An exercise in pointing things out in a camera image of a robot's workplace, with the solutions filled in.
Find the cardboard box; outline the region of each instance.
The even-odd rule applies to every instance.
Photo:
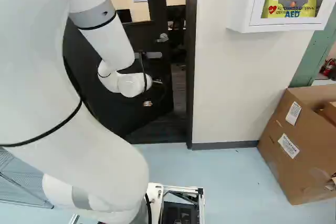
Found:
[[[287,89],[260,138],[258,149],[292,205],[336,197],[336,127],[315,113],[330,101],[336,84]]]
[[[325,103],[324,108],[320,110],[318,114],[336,126],[336,102]]]

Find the light blue floor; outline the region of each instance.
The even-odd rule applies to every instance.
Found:
[[[184,144],[136,147],[148,161],[152,182],[204,187],[206,224],[335,224],[334,199],[302,206],[288,203],[256,148],[190,151]],[[0,204],[0,216],[1,224],[67,224],[71,213]]]

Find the baseboard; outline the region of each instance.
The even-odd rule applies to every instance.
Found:
[[[237,141],[237,142],[217,142],[217,143],[193,143],[192,150],[215,150],[215,149],[234,149],[234,148],[251,148],[258,145],[255,141]]]

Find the door handle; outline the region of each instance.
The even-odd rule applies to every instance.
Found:
[[[169,40],[169,37],[166,33],[162,33],[160,34],[160,38],[159,39],[156,39],[155,42],[156,43],[162,43],[162,42],[166,42]]]

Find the white metal stand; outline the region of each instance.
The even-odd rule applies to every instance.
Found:
[[[197,223],[190,224],[205,224],[204,206],[205,197],[204,189],[199,187],[179,187],[179,186],[164,186],[156,183],[149,183],[147,195],[151,201],[152,223],[161,224],[163,220],[164,197],[167,194],[172,194],[178,198],[188,201],[197,208]],[[79,215],[73,215],[69,224],[77,224]]]

